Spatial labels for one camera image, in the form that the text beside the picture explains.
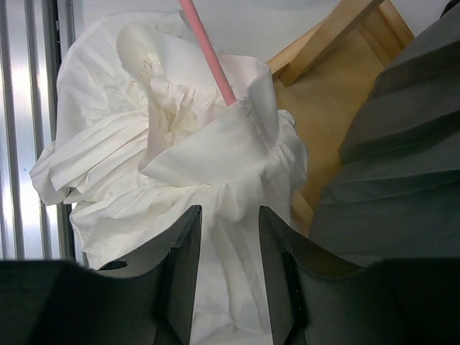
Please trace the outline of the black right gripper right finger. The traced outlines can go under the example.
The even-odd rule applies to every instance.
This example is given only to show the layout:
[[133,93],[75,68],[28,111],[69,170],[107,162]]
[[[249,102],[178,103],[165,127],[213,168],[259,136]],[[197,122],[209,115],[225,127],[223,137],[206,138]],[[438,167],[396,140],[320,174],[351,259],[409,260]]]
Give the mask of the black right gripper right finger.
[[271,208],[259,209],[259,241],[274,344],[369,344],[362,267],[313,243]]

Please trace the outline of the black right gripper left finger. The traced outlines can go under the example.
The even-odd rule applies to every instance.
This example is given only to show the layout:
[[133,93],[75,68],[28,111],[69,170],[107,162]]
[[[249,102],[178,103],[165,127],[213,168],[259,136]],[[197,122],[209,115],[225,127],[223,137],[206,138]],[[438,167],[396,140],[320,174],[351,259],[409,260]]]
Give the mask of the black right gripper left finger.
[[109,295],[97,344],[189,344],[201,250],[202,209],[190,207],[160,235],[105,264]]

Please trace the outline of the white skirt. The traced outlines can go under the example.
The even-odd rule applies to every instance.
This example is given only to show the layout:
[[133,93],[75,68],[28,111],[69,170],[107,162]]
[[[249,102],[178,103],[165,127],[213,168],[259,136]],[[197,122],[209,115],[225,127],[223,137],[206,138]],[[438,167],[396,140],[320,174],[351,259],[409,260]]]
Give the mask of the white skirt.
[[30,171],[45,204],[73,205],[70,222],[95,269],[202,207],[193,344],[229,328],[270,332],[259,208],[289,221],[308,167],[269,66],[219,60],[231,106],[177,12],[100,19],[64,58],[56,138]]

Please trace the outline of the pink clothes hanger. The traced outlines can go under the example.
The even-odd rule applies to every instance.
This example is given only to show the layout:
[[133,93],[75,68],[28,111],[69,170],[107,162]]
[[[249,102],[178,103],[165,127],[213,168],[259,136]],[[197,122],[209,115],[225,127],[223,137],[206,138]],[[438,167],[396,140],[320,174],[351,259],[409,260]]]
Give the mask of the pink clothes hanger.
[[236,97],[221,67],[220,61],[207,35],[205,27],[203,26],[201,18],[199,17],[195,4],[192,0],[179,0],[179,2],[226,105],[231,106],[235,104]]

